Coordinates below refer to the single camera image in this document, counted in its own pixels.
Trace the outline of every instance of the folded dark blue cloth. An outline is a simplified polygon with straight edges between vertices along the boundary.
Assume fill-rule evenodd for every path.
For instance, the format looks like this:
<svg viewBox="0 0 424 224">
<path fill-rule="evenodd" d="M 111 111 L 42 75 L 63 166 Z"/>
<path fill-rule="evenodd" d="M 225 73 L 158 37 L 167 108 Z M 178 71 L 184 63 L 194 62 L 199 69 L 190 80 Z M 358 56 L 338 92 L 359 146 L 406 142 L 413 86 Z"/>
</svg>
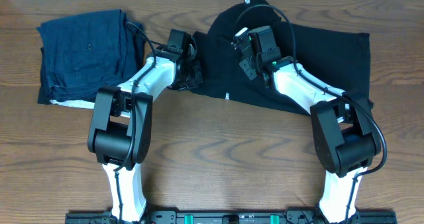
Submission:
<svg viewBox="0 0 424 224">
<path fill-rule="evenodd" d="M 128 30 L 128 21 L 117 9 L 42 23 L 37 28 L 43 41 L 38 103 L 91 100 L 101 86 L 118 85 L 136 74 L 144 41 Z"/>
</svg>

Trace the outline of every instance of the table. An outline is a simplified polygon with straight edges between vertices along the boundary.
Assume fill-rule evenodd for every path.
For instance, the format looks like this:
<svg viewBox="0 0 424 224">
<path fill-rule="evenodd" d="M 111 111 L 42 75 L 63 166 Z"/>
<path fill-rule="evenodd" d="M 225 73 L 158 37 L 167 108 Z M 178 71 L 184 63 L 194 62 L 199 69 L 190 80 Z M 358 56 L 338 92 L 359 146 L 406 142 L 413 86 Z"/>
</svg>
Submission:
<svg viewBox="0 0 424 224">
<path fill-rule="evenodd" d="M 87 150 L 91 111 L 38 105 L 44 21 L 121 8 L 166 42 L 171 28 L 207 32 L 244 0 L 0 0 L 0 223 L 63 223 L 111 207 L 106 174 Z M 424 0 L 268 0 L 293 23 L 371 34 L 373 115 L 389 147 L 356 206 L 424 217 Z M 143 192 L 154 205 L 198 209 L 313 206 L 325 171 L 309 117 L 165 91 L 154 103 Z M 381 155 L 375 158 L 377 165 Z"/>
</svg>

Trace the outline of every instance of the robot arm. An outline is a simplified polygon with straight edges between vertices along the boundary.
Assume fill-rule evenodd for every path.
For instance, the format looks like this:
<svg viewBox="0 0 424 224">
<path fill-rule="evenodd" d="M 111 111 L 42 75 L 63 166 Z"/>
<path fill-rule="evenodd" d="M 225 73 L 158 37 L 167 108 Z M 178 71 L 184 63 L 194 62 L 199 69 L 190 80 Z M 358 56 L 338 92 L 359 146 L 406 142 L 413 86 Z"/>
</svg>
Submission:
<svg viewBox="0 0 424 224">
<path fill-rule="evenodd" d="M 380 152 L 380 143 L 362 115 L 330 93 L 359 103 L 370 114 L 368 99 L 329 86 L 307 72 L 300 63 L 294 63 L 292 57 L 282 58 L 269 26 L 253 30 L 243 28 L 235 35 L 233 45 L 242 53 L 240 66 L 249 79 L 258 76 L 266 87 L 290 97 L 311 115 L 315 150 L 326 169 L 319 208 L 329 223 L 344 221 L 352 179 L 371 165 L 373 157 Z M 326 93 L 309 83 L 297 71 L 331 92 Z M 340 122 L 352 123 L 352 127 L 341 131 Z M 354 187 L 348 217 L 356 212 L 354 201 L 358 187 L 358 184 Z"/>
<path fill-rule="evenodd" d="M 108 175 L 113 198 L 112 219 L 121 217 L 121 221 L 132 223 L 139 221 L 144 213 L 146 199 L 142 193 L 141 163 L 150 145 L 152 103 L 166 87 L 182 90 L 203 81 L 199 64 L 186 59 L 193 57 L 194 52 L 190 35 L 172 30 L 166 47 L 156 49 L 153 68 L 150 67 L 154 58 L 149 57 L 143 69 L 129 81 L 117 87 L 102 87 L 97 93 L 88 149 L 96 153 L 97 161 L 102 163 Z M 142 74 L 134 93 L 135 104 L 132 104 L 133 82 Z M 135 114 L 131 113 L 133 105 L 136 105 Z M 129 117 L 129 124 L 136 119 L 135 144 L 130 150 L 130 162 L 126 162 L 125 168 L 117 173 L 115 169 L 123 163 L 129 151 L 132 129 L 131 126 L 110 121 L 111 115 Z"/>
</svg>

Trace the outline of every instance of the wooden tabletop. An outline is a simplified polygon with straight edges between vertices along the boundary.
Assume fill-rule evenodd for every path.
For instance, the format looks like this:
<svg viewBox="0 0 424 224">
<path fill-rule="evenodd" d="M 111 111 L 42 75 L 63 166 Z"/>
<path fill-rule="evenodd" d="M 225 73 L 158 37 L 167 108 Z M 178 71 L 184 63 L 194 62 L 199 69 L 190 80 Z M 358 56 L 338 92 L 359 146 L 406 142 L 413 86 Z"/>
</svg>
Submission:
<svg viewBox="0 0 424 224">
<path fill-rule="evenodd" d="M 0 223 L 63 223 L 110 208 L 106 173 L 87 149 L 91 111 L 36 103 L 41 22 L 120 8 L 152 40 L 171 28 L 207 32 L 244 0 L 0 0 Z M 356 206 L 424 218 L 424 0 L 268 0 L 292 22 L 371 34 L 372 113 L 388 161 L 366 176 Z M 151 204 L 196 209 L 313 206 L 325 171 L 309 117 L 165 91 L 154 103 L 143 163 Z M 381 155 L 375 158 L 377 165 Z"/>
</svg>

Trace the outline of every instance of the folded cloth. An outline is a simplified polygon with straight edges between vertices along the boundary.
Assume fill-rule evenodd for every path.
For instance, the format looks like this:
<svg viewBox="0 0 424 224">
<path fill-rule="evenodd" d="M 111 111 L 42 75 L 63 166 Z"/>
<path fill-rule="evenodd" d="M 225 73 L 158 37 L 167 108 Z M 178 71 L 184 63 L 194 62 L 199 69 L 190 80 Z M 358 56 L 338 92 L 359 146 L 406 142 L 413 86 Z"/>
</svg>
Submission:
<svg viewBox="0 0 424 224">
<path fill-rule="evenodd" d="M 272 27 L 282 56 L 292 56 L 292 36 L 288 25 L 267 7 L 251 9 L 235 27 L 237 17 L 249 6 L 268 4 L 250 0 L 222 12 L 207 34 L 196 32 L 197 56 L 201 62 L 203 83 L 190 91 L 210 97 L 307 114 L 289 97 L 265 88 L 260 78 L 252 81 L 239 66 L 241 53 L 231 45 L 234 34 L 247 27 Z M 356 90 L 368 96 L 370 89 L 369 34 L 334 32 L 293 25 L 297 59 L 303 67 L 323 82 L 345 91 Z"/>
<path fill-rule="evenodd" d="M 127 29 L 121 10 L 74 15 L 42 23 L 38 103 L 93 101 L 103 85 L 127 81 L 142 67 L 144 41 Z M 134 23 L 142 29 L 140 23 Z"/>
</svg>

